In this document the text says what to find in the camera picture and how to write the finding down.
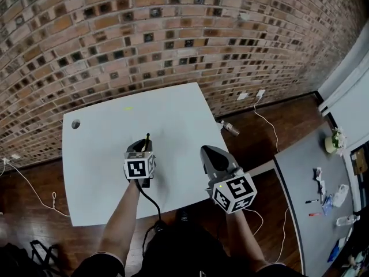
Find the white table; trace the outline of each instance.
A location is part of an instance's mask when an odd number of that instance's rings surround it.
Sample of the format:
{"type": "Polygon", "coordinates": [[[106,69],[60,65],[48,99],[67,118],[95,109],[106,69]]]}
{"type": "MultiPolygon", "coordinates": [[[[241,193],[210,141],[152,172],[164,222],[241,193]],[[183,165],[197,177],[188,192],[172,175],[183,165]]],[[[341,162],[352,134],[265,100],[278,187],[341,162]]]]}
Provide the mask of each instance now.
{"type": "MultiPolygon", "coordinates": [[[[162,212],[208,198],[203,145],[227,150],[197,83],[110,100],[64,115],[63,170],[73,226],[106,224],[125,192],[123,154],[150,133],[156,170],[146,193],[162,212]],[[77,129],[72,128],[80,121],[77,129]]],[[[140,197],[137,218],[157,214],[140,197]]]]}

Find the power cord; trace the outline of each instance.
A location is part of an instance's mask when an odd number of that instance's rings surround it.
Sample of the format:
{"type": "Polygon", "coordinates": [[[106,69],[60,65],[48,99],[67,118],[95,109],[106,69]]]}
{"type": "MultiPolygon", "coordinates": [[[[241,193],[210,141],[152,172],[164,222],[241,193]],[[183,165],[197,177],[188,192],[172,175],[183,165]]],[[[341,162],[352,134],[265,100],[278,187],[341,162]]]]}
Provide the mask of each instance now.
{"type": "Polygon", "coordinates": [[[61,215],[63,215],[63,216],[67,216],[68,218],[70,217],[70,215],[66,215],[66,214],[64,214],[63,212],[61,212],[61,211],[58,211],[56,208],[55,208],[55,199],[56,199],[56,197],[57,197],[57,194],[55,193],[55,192],[53,192],[52,193],[52,207],[50,207],[50,206],[48,206],[48,205],[46,205],[45,203],[43,203],[42,202],[42,200],[41,200],[41,198],[40,198],[40,196],[38,195],[38,193],[36,192],[36,190],[35,190],[35,188],[31,185],[31,183],[29,182],[29,180],[27,180],[27,178],[24,176],[24,175],[22,175],[21,174],[21,172],[15,167],[15,166],[13,166],[12,164],[10,164],[9,162],[6,162],[6,161],[4,161],[4,170],[5,170],[5,166],[6,166],[6,164],[7,165],[9,165],[9,166],[11,166],[12,168],[14,168],[26,181],[27,181],[27,183],[31,186],[31,188],[32,188],[32,190],[34,191],[34,193],[37,195],[37,197],[38,197],[38,199],[40,200],[40,202],[41,202],[41,204],[43,205],[43,206],[45,206],[45,207],[47,207],[47,208],[49,208],[49,209],[53,209],[54,211],[56,211],[56,212],[59,212],[61,215]]]}
{"type": "Polygon", "coordinates": [[[4,171],[5,171],[5,166],[6,166],[6,162],[4,161],[4,168],[2,169],[2,172],[1,172],[1,174],[0,174],[0,177],[2,176],[2,174],[4,173],[4,171]]]}
{"type": "MultiPolygon", "coordinates": [[[[266,123],[270,124],[270,125],[273,127],[274,135],[276,136],[276,139],[277,139],[277,141],[276,141],[276,149],[277,149],[277,153],[279,153],[279,150],[278,150],[278,135],[277,135],[277,133],[276,133],[276,128],[275,128],[275,127],[274,127],[274,125],[273,125],[273,124],[271,124],[271,123],[270,123],[270,122],[269,122],[265,117],[263,117],[262,115],[260,115],[260,114],[258,114],[258,113],[256,112],[256,105],[260,102],[261,98],[262,98],[262,96],[260,96],[260,97],[259,97],[259,99],[258,99],[258,101],[254,104],[254,112],[255,112],[255,114],[256,114],[257,116],[259,116],[259,117],[263,118],[263,119],[265,120],[265,122],[266,122],[266,123]]],[[[277,263],[277,262],[279,261],[279,259],[281,258],[282,251],[283,251],[284,241],[285,241],[285,239],[286,239],[286,233],[285,233],[285,231],[284,231],[284,226],[285,226],[285,224],[286,224],[287,211],[288,211],[288,210],[289,210],[289,207],[287,207],[286,211],[284,212],[283,240],[282,240],[281,251],[280,251],[280,253],[279,253],[279,257],[278,257],[278,259],[276,260],[276,263],[277,263]]]]}
{"type": "Polygon", "coordinates": [[[283,251],[283,244],[284,240],[286,239],[286,232],[284,231],[284,226],[286,225],[286,218],[287,218],[287,211],[289,210],[289,207],[287,207],[286,211],[284,212],[284,223],[283,223],[283,240],[282,240],[282,247],[281,252],[279,253],[279,257],[276,260],[276,263],[278,263],[279,259],[281,258],[282,251],[283,251]]]}
{"type": "Polygon", "coordinates": [[[244,210],[247,210],[247,211],[252,211],[252,212],[255,212],[258,216],[260,216],[261,218],[261,225],[260,227],[256,230],[256,232],[253,234],[253,236],[256,235],[257,232],[259,232],[260,228],[262,227],[262,225],[264,224],[264,219],[263,217],[259,214],[259,212],[257,212],[256,210],[251,210],[251,209],[247,209],[247,208],[244,208],[244,210]]]}
{"type": "MultiPolygon", "coordinates": [[[[262,225],[264,224],[264,219],[263,217],[259,214],[259,212],[257,212],[256,210],[251,210],[251,209],[247,209],[244,208],[244,210],[247,211],[252,211],[255,212],[260,218],[261,218],[261,225],[258,227],[258,229],[256,230],[256,232],[253,234],[253,236],[256,235],[257,232],[259,232],[260,228],[262,227],[262,225]]],[[[219,234],[220,234],[220,228],[222,227],[223,223],[225,222],[225,218],[222,218],[222,220],[220,221],[218,227],[217,227],[217,239],[219,240],[219,234]]]]}
{"type": "Polygon", "coordinates": [[[265,120],[265,122],[266,122],[266,123],[270,124],[270,125],[273,127],[274,135],[275,135],[275,136],[276,136],[276,138],[277,138],[277,141],[276,141],[277,153],[279,153],[279,150],[278,150],[278,136],[277,136],[277,133],[276,133],[276,128],[275,128],[275,127],[274,127],[274,125],[273,125],[273,124],[271,124],[267,119],[265,119],[265,117],[263,117],[262,115],[260,115],[260,114],[258,114],[258,113],[256,112],[256,105],[260,102],[261,98],[262,98],[262,97],[260,96],[260,97],[259,97],[259,99],[258,99],[258,101],[254,104],[254,112],[255,112],[255,114],[256,114],[257,116],[259,116],[259,117],[263,118],[263,119],[265,120]]]}
{"type": "MultiPolygon", "coordinates": [[[[136,186],[137,186],[137,188],[138,188],[138,190],[142,193],[142,195],[144,195],[144,197],[146,198],[146,199],[148,199],[152,204],[154,204],[155,205],[155,207],[157,208],[157,215],[159,216],[159,221],[161,221],[161,211],[160,211],[160,207],[159,207],[159,205],[157,205],[157,203],[153,200],[153,199],[151,199],[143,190],[142,190],[142,187],[140,186],[140,183],[138,182],[138,180],[137,179],[135,179],[134,180],[134,182],[135,182],[135,184],[136,184],[136,186]]],[[[147,239],[147,237],[148,237],[148,234],[149,234],[149,232],[153,229],[153,228],[155,228],[155,225],[153,225],[152,227],[150,227],[147,231],[146,231],[146,234],[145,234],[145,237],[144,237],[144,241],[143,241],[143,243],[142,243],[142,257],[144,257],[145,256],[145,243],[146,243],[146,239],[147,239]]]]}
{"type": "MultiPolygon", "coordinates": [[[[142,148],[142,152],[146,152],[146,151],[147,151],[147,149],[148,149],[148,147],[149,147],[149,139],[150,139],[150,134],[148,133],[148,134],[146,135],[145,145],[144,145],[144,147],[142,148]]],[[[144,190],[142,190],[142,187],[141,187],[141,185],[140,185],[140,183],[138,182],[138,180],[137,180],[137,179],[135,179],[135,180],[134,180],[134,182],[135,182],[135,184],[136,184],[136,186],[137,186],[137,189],[141,192],[141,194],[142,194],[142,195],[144,195],[144,197],[145,197],[146,199],[148,199],[152,204],[154,204],[154,205],[155,205],[155,207],[156,207],[156,209],[157,209],[157,215],[158,215],[158,217],[159,217],[159,221],[161,222],[161,211],[160,211],[160,207],[159,207],[159,205],[157,205],[157,203],[156,203],[153,199],[151,199],[151,198],[150,198],[150,197],[149,197],[149,196],[144,192],[144,190]]],[[[146,233],[145,233],[144,241],[143,241],[143,243],[142,243],[142,257],[144,257],[144,256],[145,256],[145,243],[146,243],[146,239],[147,239],[147,237],[148,237],[149,232],[150,232],[153,228],[155,228],[155,225],[153,225],[152,227],[150,227],[150,228],[146,231],[146,233]]]]}

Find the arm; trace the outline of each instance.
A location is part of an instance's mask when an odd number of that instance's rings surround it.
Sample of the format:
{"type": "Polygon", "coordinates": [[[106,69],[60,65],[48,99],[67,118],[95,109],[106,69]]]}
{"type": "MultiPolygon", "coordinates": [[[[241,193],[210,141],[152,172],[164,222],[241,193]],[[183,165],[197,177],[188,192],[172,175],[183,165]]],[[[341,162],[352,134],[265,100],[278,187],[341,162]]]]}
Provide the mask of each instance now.
{"type": "Polygon", "coordinates": [[[243,211],[227,214],[226,218],[231,256],[248,260],[250,269],[254,272],[268,265],[247,224],[243,211]]]}
{"type": "Polygon", "coordinates": [[[99,251],[112,253],[126,264],[129,247],[136,226],[136,213],[140,191],[134,180],[129,183],[121,201],[107,223],[99,251]]]}

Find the brick wall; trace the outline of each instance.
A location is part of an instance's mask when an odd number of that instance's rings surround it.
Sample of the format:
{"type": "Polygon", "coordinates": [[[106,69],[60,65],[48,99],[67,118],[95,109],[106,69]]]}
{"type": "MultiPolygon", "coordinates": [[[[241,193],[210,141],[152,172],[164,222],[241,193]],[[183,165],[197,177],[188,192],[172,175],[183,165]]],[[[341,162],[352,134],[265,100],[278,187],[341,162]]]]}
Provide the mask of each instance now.
{"type": "Polygon", "coordinates": [[[0,0],[0,156],[61,156],[63,114],[197,81],[214,115],[316,90],[367,0],[0,0]],[[246,91],[250,97],[236,101],[246,91]]]}

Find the bottle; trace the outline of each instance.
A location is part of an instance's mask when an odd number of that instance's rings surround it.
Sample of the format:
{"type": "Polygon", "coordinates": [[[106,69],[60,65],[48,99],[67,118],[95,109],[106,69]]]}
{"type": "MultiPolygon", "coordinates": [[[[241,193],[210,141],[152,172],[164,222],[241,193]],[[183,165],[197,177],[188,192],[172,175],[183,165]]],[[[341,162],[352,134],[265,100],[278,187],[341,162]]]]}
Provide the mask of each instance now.
{"type": "Polygon", "coordinates": [[[360,219],[360,215],[358,215],[358,216],[356,216],[356,215],[342,216],[342,217],[337,219],[336,225],[338,227],[340,227],[340,226],[349,226],[350,224],[355,223],[359,219],[360,219]]]}
{"type": "Polygon", "coordinates": [[[240,134],[240,131],[238,131],[237,128],[235,128],[232,124],[229,122],[225,122],[224,120],[221,121],[223,124],[223,127],[228,130],[233,136],[238,136],[240,134]]]}

